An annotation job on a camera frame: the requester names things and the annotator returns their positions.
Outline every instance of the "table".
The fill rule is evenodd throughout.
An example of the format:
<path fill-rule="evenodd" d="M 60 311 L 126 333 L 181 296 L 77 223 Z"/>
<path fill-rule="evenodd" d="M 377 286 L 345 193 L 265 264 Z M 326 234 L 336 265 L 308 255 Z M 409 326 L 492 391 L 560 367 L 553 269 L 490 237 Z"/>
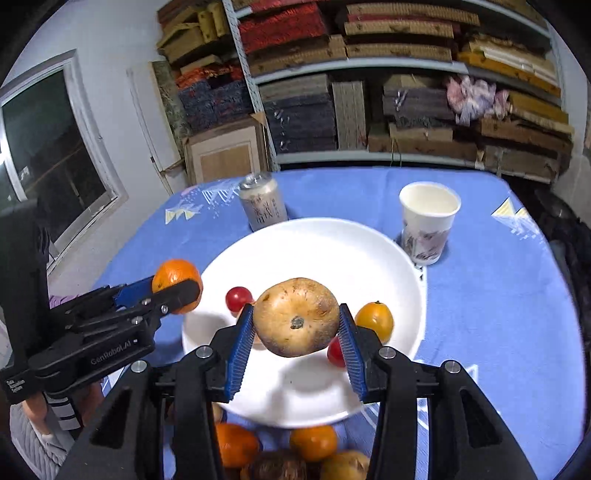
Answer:
<path fill-rule="evenodd" d="M 398 194 L 413 181 L 436 181 L 462 198 L 446 250 L 428 267 L 427 326 L 415 360 L 460 361 L 523 448 L 540 480 L 563 467 L 583 434 L 583 346 L 576 311 L 543 235 L 501 179 L 484 172 L 426 168 L 316 168 L 277 173 L 291 219 L 330 216 L 397 237 Z M 238 181 L 192 187 L 162 205 L 119 251 L 97 285 L 151 276 L 169 258 L 200 271 L 250 233 Z M 153 365 L 182 357 L 182 317 L 169 315 L 155 336 Z M 377 407 L 336 426 L 340 446 L 371 452 Z M 426 478 L 426 404 L 417 404 L 417 478 Z M 266 448 L 288 432 L 246 424 Z M 170 477 L 174 459 L 165 453 Z"/>

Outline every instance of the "screw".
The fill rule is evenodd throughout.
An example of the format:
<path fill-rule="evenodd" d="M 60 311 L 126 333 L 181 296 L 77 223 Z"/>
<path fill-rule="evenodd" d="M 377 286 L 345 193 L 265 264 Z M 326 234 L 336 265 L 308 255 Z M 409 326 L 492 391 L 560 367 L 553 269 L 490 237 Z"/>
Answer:
<path fill-rule="evenodd" d="M 460 372 L 461 369 L 462 369 L 462 367 L 455 360 L 450 360 L 449 362 L 445 362 L 445 370 L 447 370 L 451 374 L 457 374 Z"/>
<path fill-rule="evenodd" d="M 383 346 L 378 353 L 382 358 L 394 358 L 396 356 L 396 350 L 391 346 Z"/>
<path fill-rule="evenodd" d="M 197 347 L 197 350 L 195 350 L 195 355 L 197 355 L 199 358 L 209 358 L 213 355 L 213 350 L 209 345 L 202 345 Z"/>
<path fill-rule="evenodd" d="M 134 363 L 131 364 L 131 371 L 135 374 L 140 374 L 141 372 L 146 370 L 147 366 L 148 364 L 143 360 L 136 360 Z"/>

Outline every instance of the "window frame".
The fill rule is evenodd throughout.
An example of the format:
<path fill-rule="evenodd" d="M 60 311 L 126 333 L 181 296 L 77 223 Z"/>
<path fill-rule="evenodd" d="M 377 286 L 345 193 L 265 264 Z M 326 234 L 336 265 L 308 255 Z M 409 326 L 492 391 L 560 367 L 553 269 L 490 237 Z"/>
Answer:
<path fill-rule="evenodd" d="M 48 268 L 54 263 L 52 259 L 59 260 L 65 254 L 68 246 L 93 223 L 101 212 L 106 211 L 115 203 L 119 203 L 117 200 L 126 196 L 123 185 L 111 163 L 111 159 L 103 145 L 102 137 L 92 116 L 82 83 L 76 50 L 70 50 L 27 70 L 0 88 L 0 162 L 4 162 L 6 166 L 8 178 L 17 195 L 17 199 L 21 202 L 27 199 L 27 195 L 22 188 L 22 184 L 18 178 L 18 172 L 12 160 L 10 146 L 8 145 L 6 130 L 4 128 L 2 108 L 19 93 L 59 71 L 63 71 L 64 74 L 70 107 L 80 136 L 106 191 L 86 208 L 55 242 L 51 243 L 51 258 Z"/>

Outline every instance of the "beverage can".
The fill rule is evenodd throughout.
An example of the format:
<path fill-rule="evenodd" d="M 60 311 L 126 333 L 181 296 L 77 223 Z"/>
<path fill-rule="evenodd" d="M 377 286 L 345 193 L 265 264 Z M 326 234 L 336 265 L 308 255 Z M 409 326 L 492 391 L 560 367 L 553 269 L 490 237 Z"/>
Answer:
<path fill-rule="evenodd" d="M 238 196 L 253 232 L 287 220 L 279 185 L 269 172 L 249 173 L 240 182 Z"/>

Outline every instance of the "white paper cup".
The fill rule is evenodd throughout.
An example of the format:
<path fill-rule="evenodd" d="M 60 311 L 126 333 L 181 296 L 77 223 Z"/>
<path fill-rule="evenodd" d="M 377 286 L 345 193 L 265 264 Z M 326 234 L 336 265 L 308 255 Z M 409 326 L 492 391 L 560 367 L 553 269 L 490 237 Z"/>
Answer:
<path fill-rule="evenodd" d="M 434 264 L 443 251 L 462 201 L 452 189 L 421 181 L 400 190 L 402 248 L 418 265 Z"/>

